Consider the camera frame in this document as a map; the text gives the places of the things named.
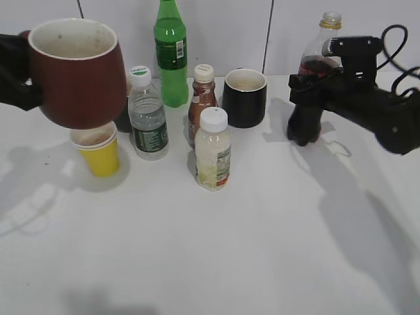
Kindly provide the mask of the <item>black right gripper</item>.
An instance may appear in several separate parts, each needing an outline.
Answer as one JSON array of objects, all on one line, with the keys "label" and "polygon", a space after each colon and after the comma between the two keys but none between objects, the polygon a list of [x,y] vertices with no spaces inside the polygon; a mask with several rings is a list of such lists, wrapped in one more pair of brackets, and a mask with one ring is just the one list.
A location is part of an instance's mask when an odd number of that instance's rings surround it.
[{"label": "black right gripper", "polygon": [[337,114],[363,127],[397,127],[395,94],[376,83],[377,55],[383,44],[378,37],[333,37],[323,44],[324,56],[337,56],[342,67],[323,76],[291,74],[289,100],[298,104],[310,96],[320,107],[335,107]]}]

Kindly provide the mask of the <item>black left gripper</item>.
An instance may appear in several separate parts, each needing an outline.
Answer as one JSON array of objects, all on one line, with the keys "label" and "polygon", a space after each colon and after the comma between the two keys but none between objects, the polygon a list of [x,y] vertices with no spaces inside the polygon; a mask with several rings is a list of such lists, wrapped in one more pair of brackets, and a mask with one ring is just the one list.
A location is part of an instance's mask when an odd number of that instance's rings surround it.
[{"label": "black left gripper", "polygon": [[1,103],[24,111],[42,105],[41,89],[31,78],[28,32],[1,34]]}]

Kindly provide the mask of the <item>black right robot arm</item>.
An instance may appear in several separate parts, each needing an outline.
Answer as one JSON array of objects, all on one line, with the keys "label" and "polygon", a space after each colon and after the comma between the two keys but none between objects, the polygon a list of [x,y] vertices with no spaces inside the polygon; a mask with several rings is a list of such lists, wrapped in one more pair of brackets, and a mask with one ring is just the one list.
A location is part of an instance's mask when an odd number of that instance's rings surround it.
[{"label": "black right robot arm", "polygon": [[385,91],[376,84],[378,37],[333,37],[322,47],[324,56],[338,56],[342,66],[327,75],[289,77],[290,101],[295,108],[287,125],[287,138],[299,146],[316,142],[324,111],[333,112],[372,132],[393,154],[419,147],[419,90],[406,94]]}]

